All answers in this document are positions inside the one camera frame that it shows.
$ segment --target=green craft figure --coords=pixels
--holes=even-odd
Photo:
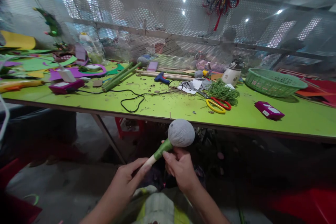
[[[50,27],[50,32],[45,31],[44,34],[50,35],[51,37],[58,37],[62,35],[62,30],[60,29],[58,22],[51,14],[35,7],[33,8],[33,10],[40,12],[45,19],[46,25],[49,25]]]

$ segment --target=black cable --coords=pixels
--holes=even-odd
[[[181,86],[182,86],[182,88],[183,88],[183,83],[181,82],[181,81],[179,81],[179,80],[172,80],[169,84],[168,84],[168,86],[170,86],[170,84],[173,82],[173,81],[178,81],[178,82],[180,82],[181,83]],[[124,109],[126,109],[126,111],[127,112],[129,112],[129,113],[135,113],[135,112],[137,112],[138,111],[138,109],[139,109],[139,107],[140,107],[140,104],[145,100],[145,95],[152,95],[152,96],[156,96],[156,95],[163,95],[163,94],[168,94],[168,93],[176,93],[176,92],[178,92],[178,91],[181,91],[182,90],[182,88],[181,89],[178,89],[178,90],[176,90],[176,91],[170,91],[170,92],[163,92],[163,93],[143,93],[143,94],[137,94],[137,93],[135,93],[133,90],[131,90],[131,89],[125,89],[125,90],[110,90],[111,92],[125,92],[125,91],[130,91],[130,92],[132,92],[134,95],[136,95],[136,97],[133,97],[133,98],[129,98],[129,99],[124,99],[124,100],[121,100],[120,101],[120,104],[121,104],[121,106],[124,108]],[[84,90],[79,90],[79,89],[66,89],[66,91],[67,92],[84,92],[84,93],[91,93],[91,94],[102,94],[102,93],[105,93],[104,91],[102,91],[102,92],[99,92],[99,93],[94,93],[94,92],[89,92],[89,91],[84,91]],[[137,106],[137,108],[136,108],[136,110],[133,110],[133,111],[131,111],[131,110],[128,110],[124,105],[123,105],[123,102],[124,101],[127,101],[127,100],[135,100],[135,99],[138,99],[139,97],[142,97],[142,99],[141,99],[141,101],[138,103],[138,106]]]

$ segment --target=glue gun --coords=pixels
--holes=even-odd
[[[169,84],[169,83],[170,83],[169,80],[163,78],[163,72],[159,73],[159,74],[155,77],[154,81],[156,81],[156,82],[162,82],[162,83],[164,83],[164,84]]]
[[[30,86],[41,86],[44,82],[42,80],[18,80],[12,82],[1,82],[0,83],[0,93],[7,91],[20,90],[21,88],[26,88]]]

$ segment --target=red scissors handle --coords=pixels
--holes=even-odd
[[[220,106],[222,106],[222,107],[225,108],[226,110],[231,110],[231,105],[230,105],[230,103],[228,103],[227,101],[222,100],[222,99],[219,99],[219,98],[216,99],[215,97],[211,97],[211,99],[214,100],[215,102],[217,102]]]

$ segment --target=green yarn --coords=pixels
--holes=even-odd
[[[225,100],[230,103],[231,106],[237,106],[239,92],[225,85],[226,84],[222,81],[222,79],[218,79],[217,82],[213,82],[209,89],[209,95]]]

